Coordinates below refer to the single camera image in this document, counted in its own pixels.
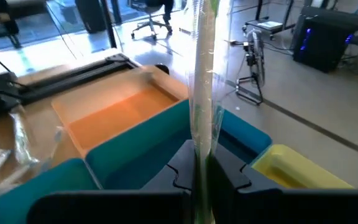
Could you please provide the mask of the small teal plastic bin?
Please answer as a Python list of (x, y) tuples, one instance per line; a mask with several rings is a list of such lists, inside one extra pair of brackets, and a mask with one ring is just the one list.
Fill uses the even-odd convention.
[(69, 159), (0, 195), (0, 224), (26, 224), (32, 204), (59, 191), (98, 190), (92, 172), (82, 159)]

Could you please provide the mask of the yellow plastic bin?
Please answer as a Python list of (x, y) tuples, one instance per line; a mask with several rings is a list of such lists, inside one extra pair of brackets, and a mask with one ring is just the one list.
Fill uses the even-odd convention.
[(291, 189), (351, 189), (352, 185), (283, 144), (274, 144), (251, 167)]

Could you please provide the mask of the black computer tower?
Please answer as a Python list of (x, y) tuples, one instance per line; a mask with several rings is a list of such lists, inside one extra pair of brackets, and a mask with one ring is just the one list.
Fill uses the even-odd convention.
[(356, 28), (323, 19), (301, 16), (292, 43), (293, 60), (321, 72), (335, 70)]

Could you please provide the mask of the green toothbrush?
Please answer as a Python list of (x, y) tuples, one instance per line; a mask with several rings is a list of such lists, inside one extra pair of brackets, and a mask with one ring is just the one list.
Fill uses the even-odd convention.
[(196, 152), (195, 224), (213, 224), (208, 162), (215, 150), (224, 108), (228, 38), (233, 0), (193, 0), (193, 27), (186, 74), (191, 137)]

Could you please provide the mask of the black office chair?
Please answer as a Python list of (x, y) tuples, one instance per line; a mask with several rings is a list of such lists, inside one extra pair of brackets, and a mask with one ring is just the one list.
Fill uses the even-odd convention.
[[(173, 0), (128, 0), (129, 6), (132, 9), (135, 9), (139, 12), (144, 12), (148, 16), (146, 22), (138, 23), (137, 28), (131, 32), (131, 38), (135, 39), (135, 31), (141, 30), (144, 27), (148, 27), (151, 31), (151, 38), (157, 40), (157, 33), (154, 26), (165, 27), (167, 29), (168, 35), (172, 35), (173, 29), (170, 25), (170, 14), (172, 13)], [(163, 23), (159, 21), (154, 21), (152, 19), (152, 14), (157, 12), (162, 8), (162, 6), (168, 6), (168, 9), (165, 10), (163, 15)]]

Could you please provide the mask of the black table clamp knob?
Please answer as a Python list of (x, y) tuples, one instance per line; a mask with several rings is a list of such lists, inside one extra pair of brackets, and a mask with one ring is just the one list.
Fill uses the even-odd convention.
[(158, 68), (158, 69), (160, 69), (161, 71), (163, 71), (164, 73), (166, 73), (166, 74), (170, 74), (170, 70), (169, 70), (169, 68), (166, 66), (166, 65), (164, 65), (164, 64), (155, 64), (155, 66)]

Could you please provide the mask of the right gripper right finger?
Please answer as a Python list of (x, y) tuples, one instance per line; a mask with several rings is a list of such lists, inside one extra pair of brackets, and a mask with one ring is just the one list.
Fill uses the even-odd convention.
[(228, 151), (211, 157), (216, 224), (358, 224), (358, 189), (286, 189)]

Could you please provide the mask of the black floor fan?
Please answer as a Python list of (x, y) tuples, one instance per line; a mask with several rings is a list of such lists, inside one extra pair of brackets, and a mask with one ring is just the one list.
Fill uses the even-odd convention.
[[(246, 62), (249, 67), (250, 75), (236, 80), (236, 95), (257, 106), (264, 101), (261, 88), (265, 84), (264, 42), (261, 38), (261, 34), (262, 32), (257, 29), (246, 32), (247, 40), (242, 44), (243, 50), (246, 52), (243, 61)], [(256, 86), (259, 93), (258, 98), (247, 96), (245, 91), (241, 90), (241, 84), (246, 82), (251, 82), (251, 84)]]

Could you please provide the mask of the white flat box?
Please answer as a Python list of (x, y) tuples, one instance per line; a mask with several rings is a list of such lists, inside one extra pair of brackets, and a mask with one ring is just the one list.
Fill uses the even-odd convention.
[(257, 27), (261, 27), (263, 29), (267, 30), (281, 30), (282, 29), (282, 23), (275, 22), (275, 21), (260, 21), (257, 23)]

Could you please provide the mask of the black cabinet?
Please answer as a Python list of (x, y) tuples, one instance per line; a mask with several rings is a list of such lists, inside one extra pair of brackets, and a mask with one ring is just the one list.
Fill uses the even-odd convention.
[(106, 30), (99, 0), (75, 0), (75, 4), (89, 34)]

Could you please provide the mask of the orange plastic bin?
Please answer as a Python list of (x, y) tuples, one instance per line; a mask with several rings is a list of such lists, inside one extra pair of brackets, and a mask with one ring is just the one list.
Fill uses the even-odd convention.
[(111, 74), (52, 100), (81, 156), (188, 99), (184, 83), (156, 66)]

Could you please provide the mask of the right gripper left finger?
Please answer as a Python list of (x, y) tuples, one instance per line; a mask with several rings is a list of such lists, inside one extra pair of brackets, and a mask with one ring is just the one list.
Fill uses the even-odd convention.
[(139, 190), (55, 192), (36, 200), (26, 224), (194, 224), (195, 149), (185, 141)]

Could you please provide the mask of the large teal plastic bin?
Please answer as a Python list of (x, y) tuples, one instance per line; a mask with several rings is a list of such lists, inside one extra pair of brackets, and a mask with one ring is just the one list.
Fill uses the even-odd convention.
[[(272, 139), (240, 117), (218, 108), (218, 143), (250, 163)], [(191, 139), (190, 106), (185, 100), (92, 149), (85, 158), (102, 189), (140, 189)]]

